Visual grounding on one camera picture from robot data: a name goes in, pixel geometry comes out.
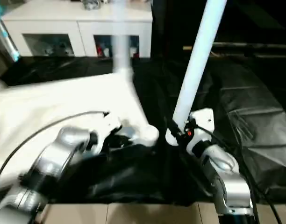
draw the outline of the black cloth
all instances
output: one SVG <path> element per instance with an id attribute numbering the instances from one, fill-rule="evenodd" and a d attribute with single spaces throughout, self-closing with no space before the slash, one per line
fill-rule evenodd
<path id="1" fill-rule="evenodd" d="M 210 58 L 192 110 L 213 108 L 215 134 L 243 156 L 270 199 L 286 203 L 286 113 L 257 75 L 272 73 L 261 64 L 254 59 Z M 141 59 L 132 65 L 137 94 L 149 123 L 160 131 L 159 141 L 153 148 L 130 147 L 85 162 L 60 188 L 55 202 L 189 205 L 210 200 L 210 187 L 198 166 L 164 139 L 187 61 Z M 1 79 L 14 86 L 110 72 L 112 62 L 105 59 L 26 57 Z"/>

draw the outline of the white cylindrical rod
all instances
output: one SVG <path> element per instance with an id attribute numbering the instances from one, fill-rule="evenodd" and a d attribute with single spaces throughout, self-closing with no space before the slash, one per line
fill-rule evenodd
<path id="1" fill-rule="evenodd" d="M 173 120 L 183 131 L 188 119 L 196 92 L 207 63 L 215 36 L 225 9 L 227 0 L 207 0 L 186 75 L 181 86 L 179 98 L 173 114 Z M 166 132 L 166 141 L 177 145 L 170 130 Z"/>
<path id="2" fill-rule="evenodd" d="M 127 24 L 125 13 L 127 0 L 115 0 L 113 3 L 113 30 L 112 37 L 114 72 L 130 70 L 129 62 L 129 37 L 127 34 Z"/>

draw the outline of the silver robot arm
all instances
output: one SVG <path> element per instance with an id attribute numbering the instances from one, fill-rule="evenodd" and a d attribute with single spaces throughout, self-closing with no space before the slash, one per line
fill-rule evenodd
<path id="1" fill-rule="evenodd" d="M 213 110 L 206 108 L 191 112 L 184 131 L 176 126 L 169 129 L 173 130 L 171 133 L 174 133 L 178 144 L 196 157 L 205 177 L 214 187 L 214 205 L 220 222 L 232 223 L 241 218 L 244 220 L 242 223 L 253 223 L 250 188 L 239 172 L 239 164 L 211 141 L 211 133 L 215 129 Z"/>
<path id="2" fill-rule="evenodd" d="M 71 126 L 62 128 L 0 202 L 0 224 L 32 224 L 65 178 L 67 168 L 88 158 L 88 154 L 98 155 L 105 138 L 121 126 L 118 117 L 109 114 L 94 132 Z"/>

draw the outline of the wooden floor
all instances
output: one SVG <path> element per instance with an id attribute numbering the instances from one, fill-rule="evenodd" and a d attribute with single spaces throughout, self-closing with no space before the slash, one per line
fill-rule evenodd
<path id="1" fill-rule="evenodd" d="M 286 224 L 286 205 L 276 205 Z M 276 224 L 268 205 L 258 205 L 260 223 Z M 190 207 L 157 204 L 57 204 L 43 213 L 44 224 L 218 224 L 212 203 L 195 203 Z"/>

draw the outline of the white cloth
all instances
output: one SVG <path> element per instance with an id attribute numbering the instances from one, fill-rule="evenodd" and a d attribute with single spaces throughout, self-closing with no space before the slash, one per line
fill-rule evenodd
<path id="1" fill-rule="evenodd" d="M 117 113 L 130 126 L 148 125 L 128 76 L 107 74 L 46 84 L 8 88 L 0 92 L 0 167 L 28 136 L 53 121 L 86 111 Z M 84 115 L 38 134 L 11 158 L 0 177 L 0 189 L 27 171 L 43 148 L 65 125 L 91 129 L 102 114 Z"/>

